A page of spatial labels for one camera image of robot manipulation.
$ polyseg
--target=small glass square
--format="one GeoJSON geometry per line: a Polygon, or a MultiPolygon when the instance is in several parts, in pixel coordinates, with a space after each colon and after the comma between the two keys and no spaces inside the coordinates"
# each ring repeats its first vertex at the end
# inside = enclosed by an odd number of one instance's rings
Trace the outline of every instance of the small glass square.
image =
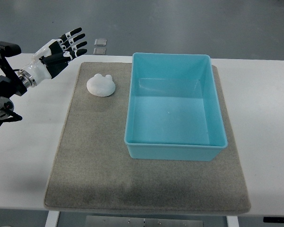
{"type": "Polygon", "coordinates": [[[106,48],[95,48],[94,54],[95,55],[105,55],[106,48]]]}
{"type": "Polygon", "coordinates": [[[96,39],[95,46],[106,46],[106,39],[96,39]]]}

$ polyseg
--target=cyan plastic bin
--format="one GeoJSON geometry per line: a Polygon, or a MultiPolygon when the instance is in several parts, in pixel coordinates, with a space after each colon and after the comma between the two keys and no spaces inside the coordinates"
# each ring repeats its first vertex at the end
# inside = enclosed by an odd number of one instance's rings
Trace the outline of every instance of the cyan plastic bin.
{"type": "Polygon", "coordinates": [[[210,57],[135,53],[124,141],[144,159],[210,161],[226,148],[210,57]]]}

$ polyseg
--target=robotic hand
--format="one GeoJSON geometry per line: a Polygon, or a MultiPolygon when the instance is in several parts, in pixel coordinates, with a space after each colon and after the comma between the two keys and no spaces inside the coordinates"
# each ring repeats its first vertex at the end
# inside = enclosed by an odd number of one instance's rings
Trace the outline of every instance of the robotic hand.
{"type": "Polygon", "coordinates": [[[55,78],[68,66],[68,62],[87,52],[86,49],[79,49],[85,46],[87,42],[75,44],[85,34],[71,38],[81,30],[81,28],[77,28],[65,33],[58,39],[49,41],[34,54],[30,64],[18,71],[19,78],[26,88],[37,86],[44,79],[55,78]]]}
{"type": "Polygon", "coordinates": [[[12,57],[21,53],[16,44],[0,42],[0,68],[6,76],[0,76],[0,126],[4,122],[21,121],[22,117],[13,112],[14,105],[9,99],[16,94],[22,96],[29,87],[35,87],[44,79],[55,78],[73,59],[85,54],[86,49],[80,49],[87,42],[75,44],[85,34],[80,34],[81,28],[63,34],[53,39],[37,51],[32,61],[20,70],[13,70],[5,57],[12,57]]]}

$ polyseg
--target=frog-shaped object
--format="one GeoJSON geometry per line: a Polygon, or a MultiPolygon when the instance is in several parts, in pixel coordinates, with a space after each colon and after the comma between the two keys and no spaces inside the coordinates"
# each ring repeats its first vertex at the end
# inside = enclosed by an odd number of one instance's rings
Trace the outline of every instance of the frog-shaped object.
{"type": "Polygon", "coordinates": [[[87,90],[99,97],[110,96],[115,91],[115,83],[111,75],[103,77],[100,73],[90,78],[86,83],[87,90]]]}

